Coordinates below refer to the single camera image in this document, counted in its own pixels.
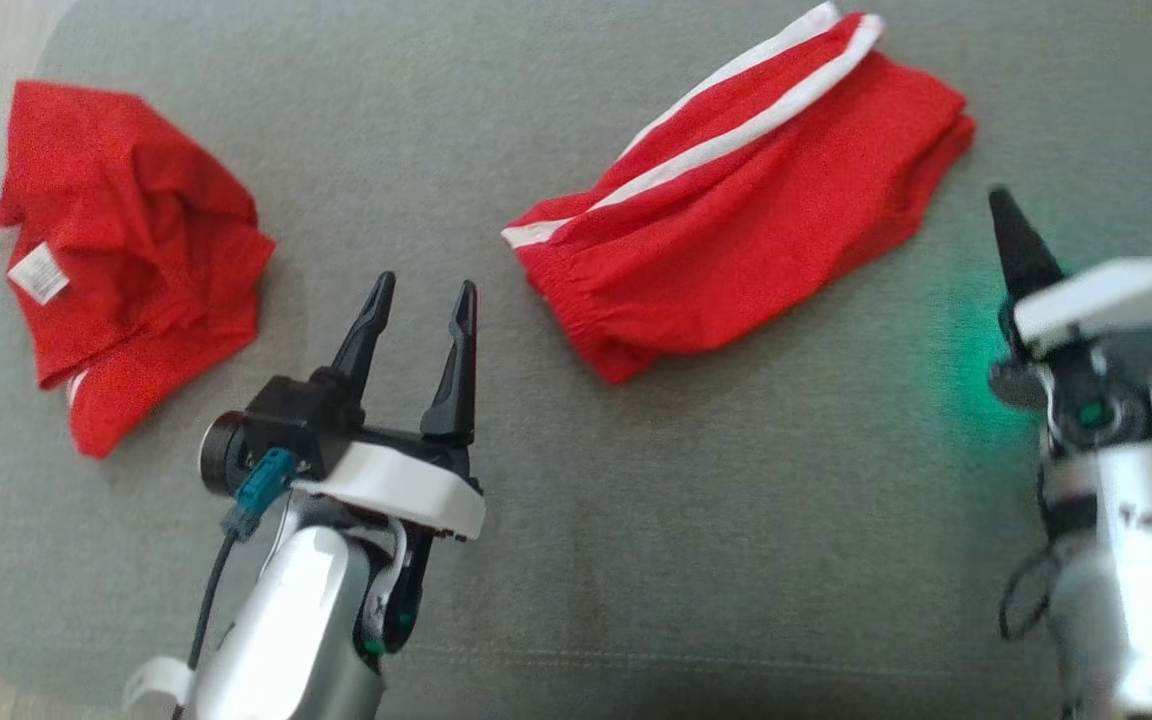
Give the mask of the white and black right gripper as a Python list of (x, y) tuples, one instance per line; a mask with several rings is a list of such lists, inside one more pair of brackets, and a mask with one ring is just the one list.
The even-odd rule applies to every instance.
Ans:
[(1052, 450), (1152, 438), (1152, 256), (1064, 279), (1009, 188), (988, 194), (1007, 301), (1007, 355), (990, 369), (1006, 406), (1041, 410)]

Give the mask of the red and white basketball jersey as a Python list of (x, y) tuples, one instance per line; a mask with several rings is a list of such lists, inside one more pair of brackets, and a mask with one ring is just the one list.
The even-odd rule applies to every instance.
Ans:
[(274, 251), (247, 187), (141, 96), (15, 83), (0, 252), (84, 456), (256, 341)]

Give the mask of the red shorts with white stripes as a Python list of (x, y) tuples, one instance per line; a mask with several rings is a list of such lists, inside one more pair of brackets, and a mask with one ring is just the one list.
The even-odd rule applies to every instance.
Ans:
[(593, 187), (508, 223), (605, 382), (732, 344), (919, 232), (977, 129), (967, 96), (819, 3), (636, 132)]

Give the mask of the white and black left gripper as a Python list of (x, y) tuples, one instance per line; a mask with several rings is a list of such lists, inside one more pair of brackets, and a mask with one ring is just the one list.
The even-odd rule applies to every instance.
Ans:
[[(361, 406), (376, 346), (389, 323), (396, 282), (394, 272), (376, 278), (332, 364), (314, 370), (314, 382), (338, 389), (348, 406)], [(472, 281), (460, 287), (448, 331), (449, 353), (434, 400), (422, 415), (420, 434), (433, 442), (470, 446), (477, 379), (477, 287)], [(485, 500), (473, 479), (397, 448), (355, 442), (328, 477), (297, 479), (291, 486), (387, 520), (394, 539), (392, 558), (370, 582), (356, 635), (365, 651), (402, 650), (419, 616), (435, 537), (473, 541), (482, 532)]]

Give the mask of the large grey sofa seat cushion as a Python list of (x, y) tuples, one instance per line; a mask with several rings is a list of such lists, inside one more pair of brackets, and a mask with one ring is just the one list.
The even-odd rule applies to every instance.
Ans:
[(113, 706), (184, 655), (221, 538), (197, 452), (328, 363), (382, 270), (370, 420), (415, 427), (480, 288), (476, 541), (435, 541), (385, 717), (1055, 720), (1049, 641), (996, 637), (1043, 541), (1037, 420), (991, 395), (1006, 184), (1079, 268), (1152, 253), (1152, 0), (838, 0), (967, 97), (922, 229), (714, 354), (608, 386), (500, 228), (819, 0), (76, 0), (46, 79), (141, 94), (255, 196), (260, 338), (109, 458), (35, 386), (0, 265), (0, 679)]

